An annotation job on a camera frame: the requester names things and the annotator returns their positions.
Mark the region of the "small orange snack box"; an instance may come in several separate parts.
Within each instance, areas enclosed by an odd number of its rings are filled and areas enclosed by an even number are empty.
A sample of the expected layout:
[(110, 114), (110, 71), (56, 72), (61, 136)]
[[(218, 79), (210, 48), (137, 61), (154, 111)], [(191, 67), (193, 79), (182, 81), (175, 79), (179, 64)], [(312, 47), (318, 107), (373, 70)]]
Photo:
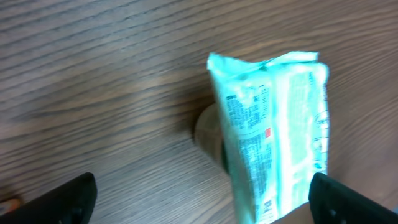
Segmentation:
[(21, 201), (17, 198), (1, 201), (0, 203), (0, 216), (5, 215), (18, 209), (21, 206)]

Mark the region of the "teal wet wipes pack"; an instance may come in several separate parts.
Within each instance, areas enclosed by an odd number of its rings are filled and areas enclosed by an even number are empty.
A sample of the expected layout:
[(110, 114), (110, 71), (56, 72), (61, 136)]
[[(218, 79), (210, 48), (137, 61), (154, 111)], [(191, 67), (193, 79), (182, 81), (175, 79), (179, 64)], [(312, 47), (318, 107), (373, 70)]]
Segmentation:
[(239, 223), (272, 223), (308, 202), (327, 172), (329, 69), (317, 52), (207, 60)]

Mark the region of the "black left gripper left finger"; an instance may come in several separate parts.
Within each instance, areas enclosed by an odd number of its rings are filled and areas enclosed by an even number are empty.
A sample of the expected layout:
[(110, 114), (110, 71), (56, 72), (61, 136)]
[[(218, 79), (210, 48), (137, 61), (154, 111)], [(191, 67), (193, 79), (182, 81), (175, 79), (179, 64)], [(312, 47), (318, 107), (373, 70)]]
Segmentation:
[(86, 172), (1, 215), (1, 224), (88, 224), (97, 193), (94, 175)]

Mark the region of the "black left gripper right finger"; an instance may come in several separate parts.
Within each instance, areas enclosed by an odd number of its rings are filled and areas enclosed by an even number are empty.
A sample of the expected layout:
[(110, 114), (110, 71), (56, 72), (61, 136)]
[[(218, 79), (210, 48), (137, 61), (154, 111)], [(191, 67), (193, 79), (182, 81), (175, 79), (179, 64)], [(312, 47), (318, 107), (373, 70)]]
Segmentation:
[(397, 224), (397, 214), (317, 172), (308, 195), (315, 224)]

